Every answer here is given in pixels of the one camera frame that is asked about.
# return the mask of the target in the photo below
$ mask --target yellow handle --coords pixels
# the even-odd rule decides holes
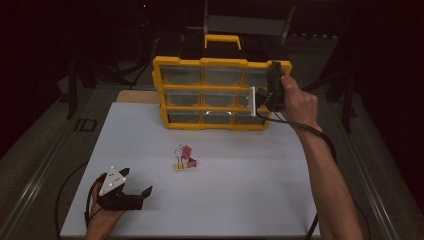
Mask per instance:
[[[235,42],[237,47],[241,50],[240,39],[235,35],[216,35],[206,34],[205,35],[205,48],[208,48],[208,42]]]

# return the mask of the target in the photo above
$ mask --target yellow and black toolbox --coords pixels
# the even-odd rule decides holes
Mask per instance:
[[[165,127],[266,129],[268,121],[251,116],[247,96],[275,77],[272,61],[290,74],[278,37],[163,33],[152,74]]]

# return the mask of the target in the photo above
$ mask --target hand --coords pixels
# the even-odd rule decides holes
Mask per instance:
[[[97,196],[100,191],[100,183],[97,183],[91,194],[93,204],[90,211],[90,222],[88,223],[86,240],[106,239],[116,223],[119,221],[125,211],[106,211],[97,203]]]
[[[296,80],[290,76],[282,76],[281,83],[285,91],[285,109],[281,112],[284,118],[290,122],[309,125],[319,131],[321,127],[317,123],[318,98],[310,93],[299,89]]]

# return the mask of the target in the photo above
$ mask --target white table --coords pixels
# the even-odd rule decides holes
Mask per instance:
[[[85,234],[93,181],[130,168],[126,194],[153,186],[141,211],[127,212],[117,237],[303,236],[315,216],[299,140],[285,124],[266,131],[168,130],[157,104],[114,103],[82,177],[62,236]],[[192,147],[198,166],[174,172],[174,150]]]

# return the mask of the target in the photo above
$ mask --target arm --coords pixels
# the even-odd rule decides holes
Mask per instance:
[[[106,211],[97,203],[97,194],[100,191],[100,183],[97,183],[93,189],[90,211],[90,222],[88,223],[85,240],[106,239],[116,223],[119,221],[125,211]]]
[[[322,131],[316,121],[317,97],[300,90],[291,77],[283,77],[281,82],[286,94],[282,112],[286,120]],[[294,130],[305,151],[322,238],[363,239],[349,189],[326,142],[306,130],[296,127]]]

